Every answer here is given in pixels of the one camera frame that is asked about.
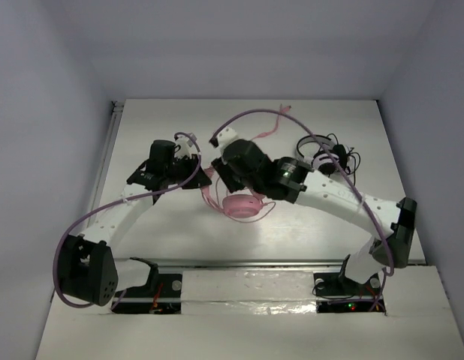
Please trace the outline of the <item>pink headphones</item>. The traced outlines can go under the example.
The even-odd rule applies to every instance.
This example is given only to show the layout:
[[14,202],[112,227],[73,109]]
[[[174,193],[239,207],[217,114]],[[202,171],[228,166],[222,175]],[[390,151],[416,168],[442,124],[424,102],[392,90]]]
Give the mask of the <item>pink headphones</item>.
[[249,190],[249,193],[231,194],[220,199],[217,178],[213,183],[215,196],[210,193],[210,185],[200,189],[203,201],[214,211],[242,224],[252,224],[264,219],[275,207],[275,201],[264,201],[264,196]]

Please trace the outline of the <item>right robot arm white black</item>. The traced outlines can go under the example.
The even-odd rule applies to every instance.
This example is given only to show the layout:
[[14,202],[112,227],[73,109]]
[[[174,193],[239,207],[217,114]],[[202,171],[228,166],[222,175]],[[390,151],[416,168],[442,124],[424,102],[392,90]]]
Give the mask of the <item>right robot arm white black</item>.
[[346,256],[340,271],[322,275],[318,296],[356,296],[381,270],[408,265],[417,211],[413,199],[394,202],[361,194],[292,157],[271,160],[254,142],[236,136],[211,143],[221,153],[212,165],[229,191],[248,188],[270,200],[318,209],[371,235]]

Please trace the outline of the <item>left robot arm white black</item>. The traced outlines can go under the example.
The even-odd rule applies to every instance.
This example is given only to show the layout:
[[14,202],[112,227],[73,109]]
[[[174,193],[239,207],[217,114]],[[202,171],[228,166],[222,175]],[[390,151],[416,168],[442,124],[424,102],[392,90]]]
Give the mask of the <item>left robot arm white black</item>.
[[157,264],[137,256],[117,262],[113,252],[163,194],[209,183],[194,134],[178,132],[172,141],[154,141],[120,197],[76,220],[61,237],[53,261],[57,296],[72,308],[87,308],[117,306],[131,290],[142,296],[156,293]]

